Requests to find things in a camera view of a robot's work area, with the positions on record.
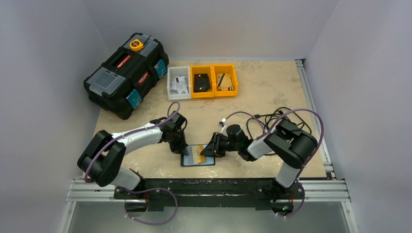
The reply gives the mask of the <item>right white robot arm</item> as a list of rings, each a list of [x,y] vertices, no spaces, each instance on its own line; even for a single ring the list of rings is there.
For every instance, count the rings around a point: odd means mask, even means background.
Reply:
[[[273,192],[283,198],[291,193],[292,184],[317,146],[314,136],[288,120],[281,120],[273,132],[254,140],[245,134],[240,125],[230,125],[225,133],[215,132],[200,155],[222,158],[227,151],[236,151],[243,160],[254,162],[270,152],[275,153],[283,163],[275,177]]]

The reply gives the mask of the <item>black leather card holder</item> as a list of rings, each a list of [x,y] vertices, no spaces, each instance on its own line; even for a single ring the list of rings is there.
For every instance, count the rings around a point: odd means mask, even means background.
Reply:
[[[189,145],[181,154],[181,166],[214,166],[216,164],[213,156],[200,155],[206,145]]]

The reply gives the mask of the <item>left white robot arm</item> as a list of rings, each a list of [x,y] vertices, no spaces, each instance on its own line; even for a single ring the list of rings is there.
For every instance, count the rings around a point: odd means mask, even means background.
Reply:
[[[121,167],[124,156],[148,145],[168,143],[175,154],[187,152],[184,129],[187,119],[174,111],[168,117],[151,120],[146,125],[122,133],[97,132],[77,166],[85,173],[86,182],[104,187],[109,184],[126,189],[134,199],[143,196],[145,179],[136,171]]]

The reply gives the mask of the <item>gold credit card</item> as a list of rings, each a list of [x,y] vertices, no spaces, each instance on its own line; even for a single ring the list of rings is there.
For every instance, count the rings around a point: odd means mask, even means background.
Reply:
[[[226,73],[218,74],[217,87],[219,89],[227,89],[232,86],[231,77]]]
[[[201,151],[203,149],[203,145],[196,145],[192,147],[192,161],[195,165],[199,165],[206,162],[206,157],[201,155]]]

